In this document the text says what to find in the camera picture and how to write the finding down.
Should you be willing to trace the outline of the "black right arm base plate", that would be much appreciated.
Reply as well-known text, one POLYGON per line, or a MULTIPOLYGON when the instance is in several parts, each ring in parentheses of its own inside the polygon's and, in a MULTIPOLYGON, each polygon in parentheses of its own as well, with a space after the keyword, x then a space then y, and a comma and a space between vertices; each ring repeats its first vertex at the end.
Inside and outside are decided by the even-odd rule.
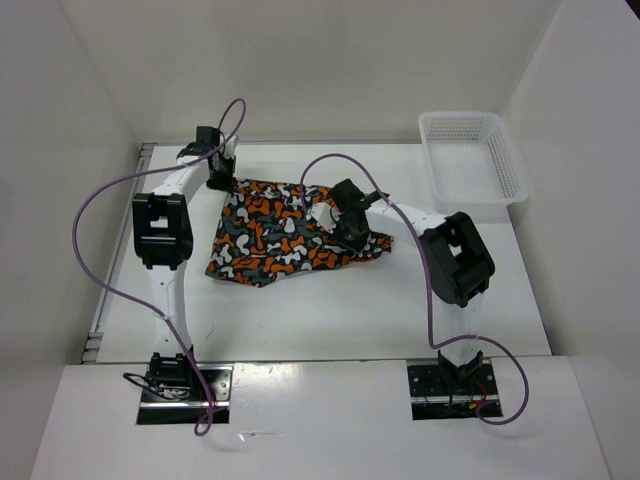
POLYGON ((478 409, 489 419, 503 417, 489 361, 466 384, 453 388, 445 383, 435 360, 408 362, 406 370, 414 421, 474 418, 478 409))

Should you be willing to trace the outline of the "white perforated plastic basket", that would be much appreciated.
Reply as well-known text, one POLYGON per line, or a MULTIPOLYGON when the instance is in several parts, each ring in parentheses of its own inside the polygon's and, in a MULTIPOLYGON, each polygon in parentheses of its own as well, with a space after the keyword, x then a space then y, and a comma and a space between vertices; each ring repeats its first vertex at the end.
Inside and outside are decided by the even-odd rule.
POLYGON ((494 209, 528 199, 521 152, 499 115, 426 112, 418 117, 418 127, 440 210, 494 209))

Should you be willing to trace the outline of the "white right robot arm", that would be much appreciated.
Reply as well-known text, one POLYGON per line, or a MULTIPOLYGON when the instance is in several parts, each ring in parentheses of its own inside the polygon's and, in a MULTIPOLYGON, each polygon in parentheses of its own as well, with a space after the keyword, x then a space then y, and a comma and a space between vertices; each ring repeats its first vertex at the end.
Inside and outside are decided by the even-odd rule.
POLYGON ((422 248, 431 292, 445 313, 445 345, 437 349, 439 382, 451 394, 464 391, 483 361, 477 340, 480 310, 495 273, 495 263, 471 217, 388 204, 380 193, 365 194, 349 179, 336 184, 330 198, 335 205, 316 208, 313 216, 341 245, 360 253, 378 233, 422 248))

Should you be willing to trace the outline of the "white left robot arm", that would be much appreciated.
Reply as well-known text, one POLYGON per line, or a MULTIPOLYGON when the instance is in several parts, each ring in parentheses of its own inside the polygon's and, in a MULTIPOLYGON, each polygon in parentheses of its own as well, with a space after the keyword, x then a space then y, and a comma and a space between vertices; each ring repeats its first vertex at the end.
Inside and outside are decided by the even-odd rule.
POLYGON ((188 204, 205 184, 226 190, 233 180, 238 137, 198 127, 196 139, 176 157, 176 167, 155 189, 132 200, 134 251, 146 268, 155 307, 156 347, 143 388, 165 399, 196 394, 200 376, 185 306, 185 273, 194 250, 188 204))

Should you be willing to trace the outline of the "aluminium table edge rail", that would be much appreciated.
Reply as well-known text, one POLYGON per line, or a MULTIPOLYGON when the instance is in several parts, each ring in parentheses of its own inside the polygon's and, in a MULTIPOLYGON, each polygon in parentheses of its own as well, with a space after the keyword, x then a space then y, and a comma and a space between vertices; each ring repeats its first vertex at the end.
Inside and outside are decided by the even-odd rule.
MULTIPOLYGON (((155 146, 156 143, 144 143, 142 145, 136 167, 137 173, 146 171, 149 168, 155 146)), ((124 210, 116 237, 116 243, 103 279, 103 281, 110 287, 113 287, 118 280, 122 262, 127 251, 128 239, 131 230, 130 203, 134 194, 140 190, 140 184, 142 183, 144 183, 144 181, 141 179, 132 180, 129 187, 128 196, 125 200, 124 210)), ((97 363, 112 302, 112 293, 108 289, 103 289, 99 296, 93 321, 86 337, 80 358, 80 364, 95 365, 97 363)))

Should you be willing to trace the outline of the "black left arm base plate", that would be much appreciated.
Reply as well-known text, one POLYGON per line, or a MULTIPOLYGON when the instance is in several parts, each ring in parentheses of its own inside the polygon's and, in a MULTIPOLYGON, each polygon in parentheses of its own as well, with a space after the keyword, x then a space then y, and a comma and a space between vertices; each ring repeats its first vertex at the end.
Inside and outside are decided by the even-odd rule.
MULTIPOLYGON (((214 400, 213 425, 228 424, 233 369, 231 364, 200 365, 214 400)), ((141 388, 136 424, 142 426, 191 425, 206 413, 209 402, 198 379, 194 386, 170 385, 155 380, 151 375, 128 374, 141 388)))

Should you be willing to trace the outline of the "orange black camouflage shorts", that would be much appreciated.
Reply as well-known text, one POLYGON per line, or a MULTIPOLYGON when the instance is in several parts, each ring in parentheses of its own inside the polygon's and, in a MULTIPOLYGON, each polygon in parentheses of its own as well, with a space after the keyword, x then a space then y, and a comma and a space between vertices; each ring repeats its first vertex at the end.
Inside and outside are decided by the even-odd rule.
POLYGON ((262 288, 282 277, 336 270, 392 251, 393 238, 367 237, 358 253, 306 217, 293 183, 236 179, 221 210, 205 274, 262 288))

